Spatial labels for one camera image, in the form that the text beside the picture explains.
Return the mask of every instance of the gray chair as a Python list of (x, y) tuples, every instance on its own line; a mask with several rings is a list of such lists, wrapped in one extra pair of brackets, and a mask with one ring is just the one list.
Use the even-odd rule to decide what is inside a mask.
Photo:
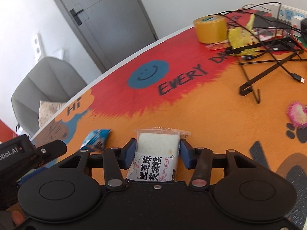
[(12, 95), (18, 123), (34, 135), (39, 130), (40, 101), (67, 102), (86, 86), (67, 62), (45, 57), (28, 73)]

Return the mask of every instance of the tape roll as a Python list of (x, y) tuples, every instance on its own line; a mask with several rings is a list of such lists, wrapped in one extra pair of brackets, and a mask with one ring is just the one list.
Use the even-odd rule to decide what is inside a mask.
[(193, 21), (199, 42), (212, 44), (227, 39), (227, 23), (222, 16), (205, 16)]

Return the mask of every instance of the white cable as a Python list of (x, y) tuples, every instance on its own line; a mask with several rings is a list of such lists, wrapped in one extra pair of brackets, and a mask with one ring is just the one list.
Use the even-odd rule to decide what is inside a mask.
[[(246, 6), (255, 6), (255, 5), (257, 5), (257, 4), (255, 4), (255, 3), (249, 3), (249, 4), (244, 5), (242, 8), (244, 8), (244, 7), (246, 7)], [(264, 9), (266, 9), (266, 10), (271, 11), (269, 8), (263, 7), (263, 6), (261, 6), (261, 5), (259, 5), (258, 7), (261, 7), (261, 8), (264, 8)]]

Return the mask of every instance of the door frame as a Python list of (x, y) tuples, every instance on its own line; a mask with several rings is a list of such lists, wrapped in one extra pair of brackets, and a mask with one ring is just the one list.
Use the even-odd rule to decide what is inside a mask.
[[(107, 68), (105, 68), (105, 66), (103, 65), (103, 63), (100, 61), (100, 59), (98, 58), (97, 54), (95, 53), (95, 51), (93, 50), (93, 48), (90, 46), (89, 42), (87, 41), (87, 39), (84, 37), (84, 35), (82, 34), (81, 30), (79, 29), (79, 27), (77, 26), (75, 20), (73, 19), (71, 13), (66, 9), (66, 7), (64, 6), (62, 0), (54, 0), (54, 2), (56, 3), (56, 5), (58, 6), (60, 12), (62, 13), (62, 15), (64, 16), (65, 20), (67, 21), (68, 25), (70, 26), (70, 28), (73, 30), (74, 34), (76, 35), (76, 37), (79, 39), (79, 41), (81, 42), (82, 46), (85, 48), (85, 50), (87, 51), (87, 53), (90, 55), (90, 57), (92, 58), (92, 60), (94, 61), (94, 63), (96, 64), (96, 66), (98, 67), (98, 69), (104, 73)], [(155, 40), (158, 40), (157, 34), (154, 30), (154, 27), (149, 19), (149, 16), (145, 10), (145, 7), (142, 3), (141, 0), (138, 0), (139, 5), (141, 6), (141, 9), (145, 15), (145, 18), (147, 19), (147, 22), (149, 24), (149, 27), (151, 29), (151, 32), (155, 38)]]

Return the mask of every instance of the snack package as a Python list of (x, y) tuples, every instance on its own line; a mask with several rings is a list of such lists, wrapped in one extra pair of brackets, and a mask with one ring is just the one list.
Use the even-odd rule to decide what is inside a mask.
[(88, 150), (89, 152), (104, 150), (106, 139), (110, 130), (98, 129), (91, 131), (84, 139), (81, 145), (81, 150)]
[(287, 109), (287, 115), (294, 127), (307, 127), (307, 110), (300, 102), (295, 101), (291, 103)]
[(152, 128), (136, 130), (137, 148), (127, 178), (144, 182), (168, 182), (176, 179), (180, 139), (188, 131)]

